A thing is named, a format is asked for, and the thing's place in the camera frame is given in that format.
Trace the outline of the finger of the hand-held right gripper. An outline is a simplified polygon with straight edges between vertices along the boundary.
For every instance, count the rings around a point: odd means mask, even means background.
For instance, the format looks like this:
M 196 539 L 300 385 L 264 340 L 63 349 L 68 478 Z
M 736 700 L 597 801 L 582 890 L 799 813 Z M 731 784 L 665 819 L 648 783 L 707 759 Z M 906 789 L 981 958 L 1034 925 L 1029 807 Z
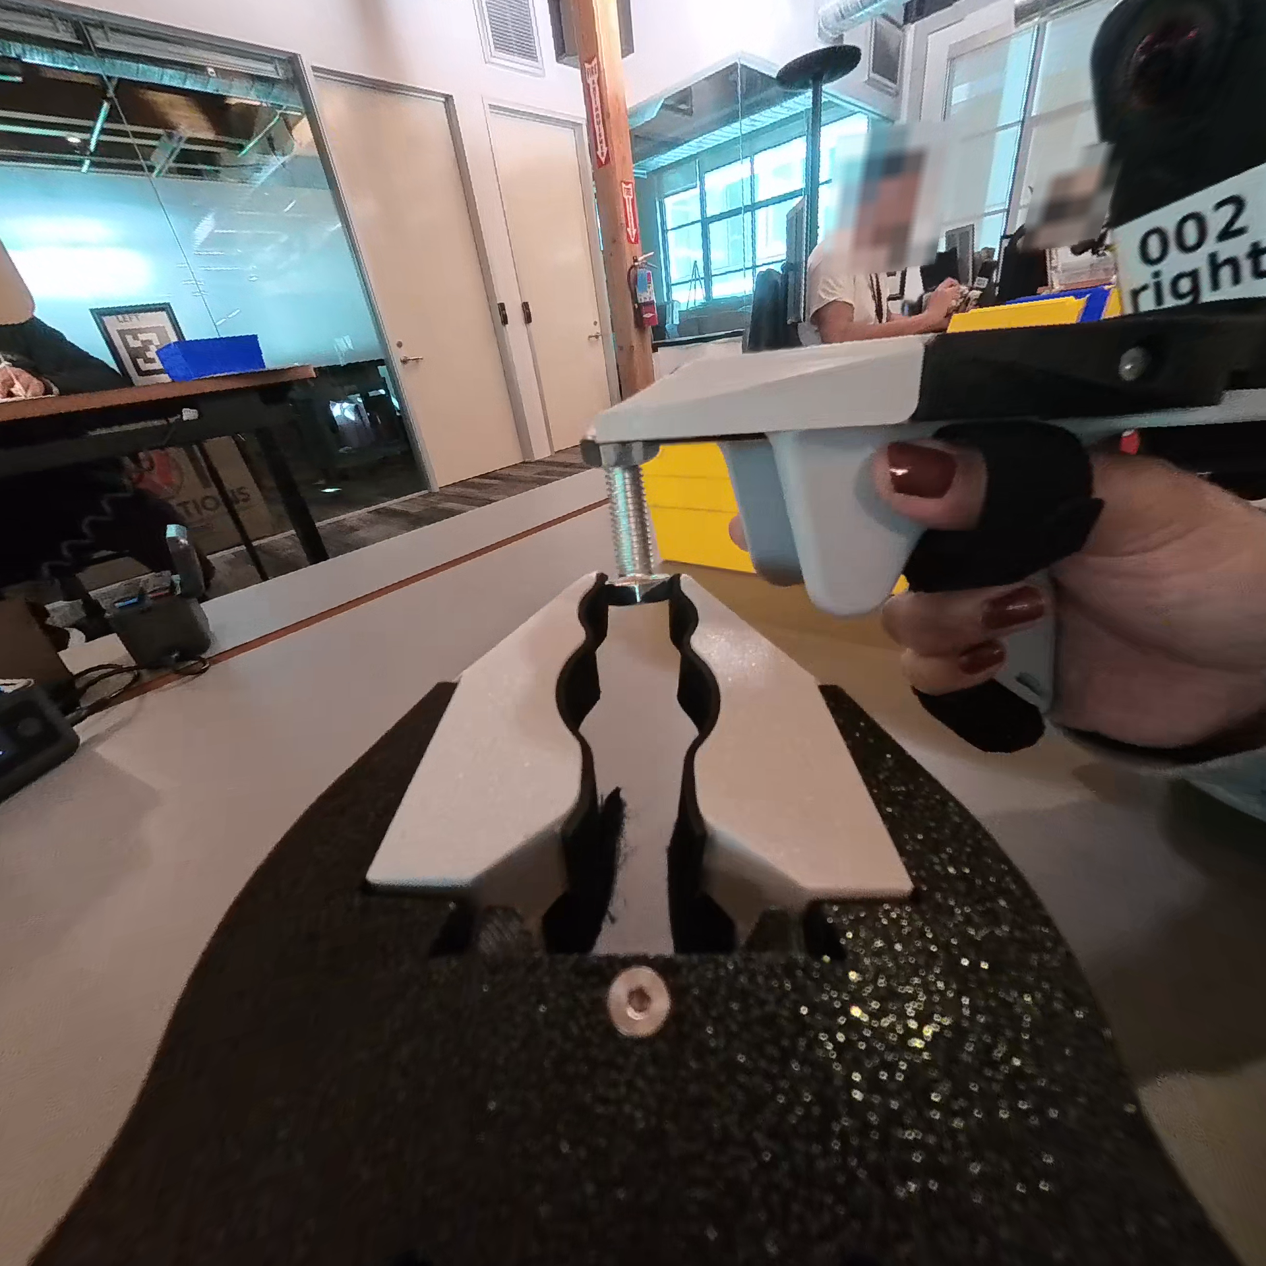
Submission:
M 874 463 L 888 445 L 936 429 L 913 420 L 932 341 L 886 338 L 696 359 L 598 415 L 588 438 L 666 448 L 784 433 L 867 433 L 876 442 Z

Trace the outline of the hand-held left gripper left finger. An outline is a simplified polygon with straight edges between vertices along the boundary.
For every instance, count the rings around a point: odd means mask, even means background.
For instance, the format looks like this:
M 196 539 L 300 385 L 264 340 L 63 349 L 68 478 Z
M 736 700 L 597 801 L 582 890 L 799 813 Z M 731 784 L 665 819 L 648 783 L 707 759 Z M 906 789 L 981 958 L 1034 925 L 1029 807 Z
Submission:
M 510 910 L 535 937 L 595 937 L 617 828 L 582 726 L 600 700 L 609 587 L 586 575 L 460 676 L 366 873 L 372 893 Z

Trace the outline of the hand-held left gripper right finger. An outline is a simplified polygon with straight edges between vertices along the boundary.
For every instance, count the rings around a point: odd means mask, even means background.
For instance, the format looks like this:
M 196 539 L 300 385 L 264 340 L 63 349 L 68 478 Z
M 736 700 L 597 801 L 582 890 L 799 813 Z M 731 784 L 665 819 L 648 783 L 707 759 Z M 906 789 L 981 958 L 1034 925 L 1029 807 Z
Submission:
M 689 578 L 668 589 L 677 702 L 696 730 L 669 842 L 677 952 L 733 952 L 763 917 L 904 904 L 913 882 L 817 680 Z

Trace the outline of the silver threaded bolt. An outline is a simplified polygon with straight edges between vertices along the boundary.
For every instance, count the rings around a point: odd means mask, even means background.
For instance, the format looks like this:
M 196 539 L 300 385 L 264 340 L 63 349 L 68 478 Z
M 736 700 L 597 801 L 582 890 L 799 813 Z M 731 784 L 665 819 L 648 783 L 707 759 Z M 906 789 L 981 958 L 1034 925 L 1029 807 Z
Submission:
M 614 557 L 614 570 L 606 579 L 611 602 L 626 608 L 668 602 L 672 576 L 660 570 L 642 468 L 606 466 L 603 475 Z

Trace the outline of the person's right hand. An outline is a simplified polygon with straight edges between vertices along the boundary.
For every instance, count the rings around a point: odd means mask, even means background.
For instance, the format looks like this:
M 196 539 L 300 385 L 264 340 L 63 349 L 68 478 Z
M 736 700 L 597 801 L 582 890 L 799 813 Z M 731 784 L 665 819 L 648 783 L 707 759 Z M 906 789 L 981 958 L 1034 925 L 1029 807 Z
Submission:
M 870 482 L 918 527 L 880 622 L 945 729 L 1005 751 L 1004 640 L 1052 620 L 1054 727 L 1170 766 L 1263 756 L 1262 510 L 1036 423 L 892 442 Z

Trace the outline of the small yellow bin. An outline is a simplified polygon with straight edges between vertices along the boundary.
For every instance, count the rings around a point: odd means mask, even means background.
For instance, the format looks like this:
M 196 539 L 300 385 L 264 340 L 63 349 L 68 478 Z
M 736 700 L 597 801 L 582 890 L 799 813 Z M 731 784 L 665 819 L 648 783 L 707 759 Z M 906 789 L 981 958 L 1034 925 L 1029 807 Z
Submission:
M 947 334 L 977 334 L 986 331 L 1016 331 L 1028 328 L 1058 328 L 1078 325 L 1087 307 L 1087 296 L 1061 293 L 1029 296 L 1022 302 L 998 307 L 975 307 L 957 313 Z

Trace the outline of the black office chair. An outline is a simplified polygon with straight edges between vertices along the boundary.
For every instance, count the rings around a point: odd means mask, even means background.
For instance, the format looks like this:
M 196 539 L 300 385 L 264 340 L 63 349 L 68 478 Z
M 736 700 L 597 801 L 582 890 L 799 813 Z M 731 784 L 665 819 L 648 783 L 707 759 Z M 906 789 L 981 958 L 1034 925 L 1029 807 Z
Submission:
M 802 281 L 797 267 L 784 263 L 761 271 L 754 283 L 745 355 L 784 352 L 805 346 Z

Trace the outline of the small blue bin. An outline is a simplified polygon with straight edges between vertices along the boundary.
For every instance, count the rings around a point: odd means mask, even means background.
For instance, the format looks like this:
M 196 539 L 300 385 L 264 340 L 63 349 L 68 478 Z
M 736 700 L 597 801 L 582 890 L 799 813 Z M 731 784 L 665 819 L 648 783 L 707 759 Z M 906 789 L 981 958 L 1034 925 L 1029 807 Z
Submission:
M 1051 292 L 1034 298 L 1040 310 L 1039 325 L 1070 326 L 1115 320 L 1121 316 L 1121 299 L 1115 286 Z

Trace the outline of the yellow plastic bin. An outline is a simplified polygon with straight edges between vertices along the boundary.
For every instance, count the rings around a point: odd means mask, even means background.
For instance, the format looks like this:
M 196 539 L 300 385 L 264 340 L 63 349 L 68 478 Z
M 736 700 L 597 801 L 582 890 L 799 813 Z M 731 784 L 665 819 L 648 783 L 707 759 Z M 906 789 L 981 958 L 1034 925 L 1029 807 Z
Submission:
M 666 447 L 644 468 L 659 552 L 805 589 L 832 616 L 868 614 L 900 592 L 921 536 L 879 498 L 874 454 L 867 433 Z

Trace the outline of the large window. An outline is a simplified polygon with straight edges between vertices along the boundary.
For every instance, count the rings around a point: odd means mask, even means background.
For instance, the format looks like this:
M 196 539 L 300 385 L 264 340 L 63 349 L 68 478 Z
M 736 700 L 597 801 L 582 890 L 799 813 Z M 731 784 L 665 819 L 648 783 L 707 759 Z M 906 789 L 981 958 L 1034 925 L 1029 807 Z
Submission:
M 678 310 L 749 301 L 787 261 L 787 218 L 803 194 L 805 139 L 708 167 L 701 153 L 659 173 L 662 263 Z

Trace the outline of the white door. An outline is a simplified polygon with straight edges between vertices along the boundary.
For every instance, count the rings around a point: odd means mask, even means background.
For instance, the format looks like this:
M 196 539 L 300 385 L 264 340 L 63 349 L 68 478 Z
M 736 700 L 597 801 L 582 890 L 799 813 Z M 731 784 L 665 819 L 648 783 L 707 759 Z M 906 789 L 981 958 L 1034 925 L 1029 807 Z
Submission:
M 612 402 L 579 126 L 507 106 L 487 126 L 549 445 L 573 450 Z
M 321 133 L 434 488 L 523 457 L 451 100 L 315 73 Z

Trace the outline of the black floor lamp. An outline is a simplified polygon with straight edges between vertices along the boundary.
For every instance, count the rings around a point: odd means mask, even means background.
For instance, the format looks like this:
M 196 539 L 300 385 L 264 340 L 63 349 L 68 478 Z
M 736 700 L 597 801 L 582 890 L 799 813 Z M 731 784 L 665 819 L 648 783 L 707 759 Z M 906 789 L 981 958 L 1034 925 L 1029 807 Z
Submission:
M 861 49 L 852 44 L 832 44 L 787 63 L 776 75 L 778 85 L 785 91 L 806 93 L 809 96 L 809 117 L 805 133 L 802 212 L 799 230 L 794 233 L 794 246 L 790 248 L 788 261 L 797 266 L 800 280 L 806 277 L 806 267 L 818 234 L 818 186 L 822 157 L 822 127 L 825 111 L 825 88 L 847 78 L 861 64 Z

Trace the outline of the black portable power station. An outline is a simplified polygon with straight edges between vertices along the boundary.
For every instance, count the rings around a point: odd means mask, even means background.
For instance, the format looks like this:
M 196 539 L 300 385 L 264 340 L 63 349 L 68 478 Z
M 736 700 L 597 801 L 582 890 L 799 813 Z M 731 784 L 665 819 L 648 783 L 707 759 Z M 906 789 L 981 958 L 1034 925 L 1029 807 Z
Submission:
M 201 661 L 213 644 L 202 608 L 208 586 L 201 554 L 185 527 L 167 527 L 164 540 L 170 561 L 166 582 L 106 607 L 109 628 L 143 671 Z

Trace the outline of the printed cardboard box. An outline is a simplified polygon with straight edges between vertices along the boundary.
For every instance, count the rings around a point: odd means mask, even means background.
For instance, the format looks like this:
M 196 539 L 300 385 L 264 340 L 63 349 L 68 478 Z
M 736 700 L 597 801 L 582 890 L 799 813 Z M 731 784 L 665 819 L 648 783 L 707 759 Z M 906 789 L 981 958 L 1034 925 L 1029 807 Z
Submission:
M 256 543 L 274 531 L 274 519 L 234 438 L 199 447 L 166 448 L 128 460 L 134 486 L 166 503 L 184 521 L 205 557 Z

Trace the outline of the blue plastic bin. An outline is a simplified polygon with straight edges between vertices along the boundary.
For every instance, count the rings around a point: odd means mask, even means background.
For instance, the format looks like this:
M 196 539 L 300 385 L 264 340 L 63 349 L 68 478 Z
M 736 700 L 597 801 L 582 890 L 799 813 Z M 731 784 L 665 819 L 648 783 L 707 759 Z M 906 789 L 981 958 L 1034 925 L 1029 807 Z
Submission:
M 157 358 L 172 384 L 265 371 L 262 347 L 255 335 L 178 340 L 160 347 Z

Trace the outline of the wooden desk with black legs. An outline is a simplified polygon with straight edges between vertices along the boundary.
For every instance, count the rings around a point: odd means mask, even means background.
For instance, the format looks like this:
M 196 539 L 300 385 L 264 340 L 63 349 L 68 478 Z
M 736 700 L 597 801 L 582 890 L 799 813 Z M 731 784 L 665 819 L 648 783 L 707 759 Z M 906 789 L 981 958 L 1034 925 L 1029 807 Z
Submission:
M 220 375 L 182 384 L 142 385 L 2 405 L 3 478 L 97 463 L 211 439 L 258 448 L 306 563 L 327 548 L 277 439 L 294 420 L 296 391 L 318 376 L 312 365 Z

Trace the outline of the black white marker board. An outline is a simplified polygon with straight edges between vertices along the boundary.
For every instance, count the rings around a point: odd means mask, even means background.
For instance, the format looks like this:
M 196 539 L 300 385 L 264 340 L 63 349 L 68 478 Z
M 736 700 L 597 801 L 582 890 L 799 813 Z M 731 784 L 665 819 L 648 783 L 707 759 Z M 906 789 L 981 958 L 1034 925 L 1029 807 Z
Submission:
M 170 304 L 95 307 L 89 310 L 107 352 L 131 387 L 166 387 L 173 382 L 161 361 L 161 349 L 184 335 Z

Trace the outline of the wooden post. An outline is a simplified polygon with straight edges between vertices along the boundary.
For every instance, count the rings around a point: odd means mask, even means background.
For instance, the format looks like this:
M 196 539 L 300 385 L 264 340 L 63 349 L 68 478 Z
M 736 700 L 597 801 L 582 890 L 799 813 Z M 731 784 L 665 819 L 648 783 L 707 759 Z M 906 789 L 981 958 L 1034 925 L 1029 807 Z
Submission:
M 630 284 L 642 263 L 644 249 L 626 100 L 620 7 L 615 2 L 571 2 L 570 13 L 586 109 L 620 397 L 626 400 L 654 382 L 654 364 L 653 337 L 639 326 L 636 293 Z

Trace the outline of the white wall vent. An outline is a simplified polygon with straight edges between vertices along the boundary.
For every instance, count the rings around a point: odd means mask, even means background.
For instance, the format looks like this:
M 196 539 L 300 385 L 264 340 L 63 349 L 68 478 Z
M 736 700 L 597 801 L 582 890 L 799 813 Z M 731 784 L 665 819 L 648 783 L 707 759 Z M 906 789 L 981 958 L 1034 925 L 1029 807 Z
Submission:
M 522 75 L 544 75 L 534 2 L 475 2 L 485 63 Z

